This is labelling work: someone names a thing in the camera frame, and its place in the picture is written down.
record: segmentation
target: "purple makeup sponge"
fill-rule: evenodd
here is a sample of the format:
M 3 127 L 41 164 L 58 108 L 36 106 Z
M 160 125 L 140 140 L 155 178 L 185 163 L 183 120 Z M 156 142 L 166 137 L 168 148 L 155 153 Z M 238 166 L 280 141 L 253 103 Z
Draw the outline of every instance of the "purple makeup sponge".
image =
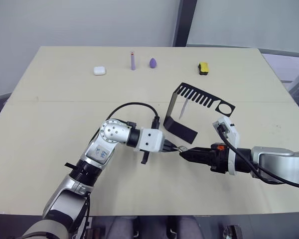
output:
M 152 59 L 149 61 L 149 66 L 150 66 L 151 68 L 155 68 L 156 65 L 157 65 L 157 63 L 156 63 L 155 59 L 152 58 Z

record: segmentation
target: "orange component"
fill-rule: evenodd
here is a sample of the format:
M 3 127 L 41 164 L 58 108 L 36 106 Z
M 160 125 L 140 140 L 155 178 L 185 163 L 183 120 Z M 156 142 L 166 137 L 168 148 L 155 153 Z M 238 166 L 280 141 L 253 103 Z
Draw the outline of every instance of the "orange component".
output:
M 217 149 L 220 150 L 220 151 L 223 151 L 223 150 L 225 150 L 225 146 L 224 145 L 219 145 L 219 146 L 217 146 Z

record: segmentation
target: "black cable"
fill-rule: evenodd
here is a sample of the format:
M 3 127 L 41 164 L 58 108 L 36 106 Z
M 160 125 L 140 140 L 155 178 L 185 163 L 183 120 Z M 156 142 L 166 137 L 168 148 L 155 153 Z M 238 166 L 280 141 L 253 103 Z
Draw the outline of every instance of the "black cable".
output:
M 130 105 L 146 106 L 146 107 L 150 108 L 150 109 L 154 112 L 155 116 L 158 116 L 158 113 L 157 113 L 157 111 L 154 109 L 153 106 L 150 106 L 150 105 L 148 105 L 148 104 L 146 104 L 146 103 L 141 103 L 141 102 L 129 102 L 129 103 L 126 103 L 126 104 L 122 104 L 122 105 L 120 105 L 119 107 L 117 107 L 115 110 L 113 110 L 112 113 L 110 113 L 110 115 L 107 117 L 106 120 L 108 120 L 110 117 L 112 117 L 112 115 L 113 115 L 116 111 L 118 111 L 120 108 L 123 108 L 123 107 L 125 107 L 125 106 L 130 106 Z
M 84 228 L 83 228 L 82 234 L 80 236 L 80 239 L 83 239 L 84 233 L 86 231 L 86 227 L 88 226 L 88 223 L 89 223 L 89 216 L 90 216 L 90 196 L 87 196 L 86 203 L 87 203 L 86 220 L 85 220 L 85 223 L 84 223 Z
M 239 157 L 241 157 L 244 162 L 248 165 L 248 167 L 253 171 L 253 173 L 260 179 L 262 180 L 263 182 L 265 183 L 268 183 L 268 184 L 274 184 L 274 185 L 277 185 L 277 184 L 282 184 L 280 182 L 273 182 L 273 181 L 270 181 L 266 178 L 264 178 L 263 176 L 260 175 L 260 173 L 257 171 L 257 169 L 254 167 L 254 165 L 248 160 L 245 158 L 245 156 L 239 152 L 225 137 L 225 135 L 223 134 L 222 130 L 221 130 L 221 126 L 219 126 L 217 128 L 218 130 L 218 134 L 220 136 L 220 138 L 224 141 L 224 143 L 232 150 L 234 151 Z
M 106 118 L 106 120 L 108 120 L 109 118 L 111 118 L 112 115 L 113 115 L 116 111 L 118 111 L 120 108 L 123 108 L 123 107 L 125 107 L 125 106 L 130 106 L 130 105 L 146 106 L 146 107 L 150 108 L 150 109 L 154 112 L 154 114 L 155 114 L 156 117 L 158 117 L 158 113 L 157 113 L 157 111 L 154 109 L 153 106 L 150 106 L 150 105 L 148 105 L 148 104 L 146 104 L 146 103 L 141 103 L 141 102 L 129 102 L 129 103 L 120 105 L 120 106 L 117 107 L 115 110 L 113 110 L 113 111 L 110 113 L 110 115 Z M 98 130 L 95 132 L 95 134 L 92 136 L 90 142 L 91 142 L 91 141 L 94 139 L 94 137 L 99 133 L 99 131 L 100 131 L 100 129 L 98 129 Z
M 263 167 L 261 167 L 261 166 L 259 166 L 259 165 L 258 165 L 258 168 L 259 168 L 260 170 L 264 171 L 265 173 L 267 173 L 269 176 L 271 176 L 271 177 L 273 177 L 273 178 L 276 178 L 276 179 L 279 180 L 279 181 L 282 181 L 282 182 L 284 182 L 284 183 L 286 183 L 286 184 L 288 184 L 288 185 L 291 185 L 291 186 L 294 186 L 294 187 L 299 188 L 299 184 L 298 184 L 298 183 L 293 183 L 293 182 L 291 182 L 291 181 L 288 181 L 288 180 L 286 180 L 286 179 L 283 179 L 283 178 L 279 177 L 278 175 L 273 174 L 272 172 L 268 171 L 267 169 L 265 169 L 265 168 L 263 168 Z

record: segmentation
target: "white wall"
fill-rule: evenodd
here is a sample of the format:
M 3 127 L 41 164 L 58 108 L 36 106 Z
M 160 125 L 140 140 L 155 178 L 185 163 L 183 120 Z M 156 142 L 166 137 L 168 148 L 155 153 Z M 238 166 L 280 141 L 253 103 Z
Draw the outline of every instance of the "white wall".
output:
M 299 0 L 198 0 L 187 44 L 299 53 Z
M 0 0 L 0 95 L 41 45 L 171 46 L 179 0 Z

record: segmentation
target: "floor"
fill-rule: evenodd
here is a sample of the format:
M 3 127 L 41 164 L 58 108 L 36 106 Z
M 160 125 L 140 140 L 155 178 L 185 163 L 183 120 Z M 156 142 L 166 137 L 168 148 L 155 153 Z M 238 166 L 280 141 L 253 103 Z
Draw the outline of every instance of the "floor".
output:
M 92 228 L 106 238 L 115 217 L 94 217 Z M 141 239 L 167 239 L 166 216 L 141 216 Z M 40 216 L 0 215 L 0 239 L 22 235 Z M 244 239 L 299 239 L 299 213 L 196 216 L 205 239 L 221 239 L 225 226 L 239 225 Z

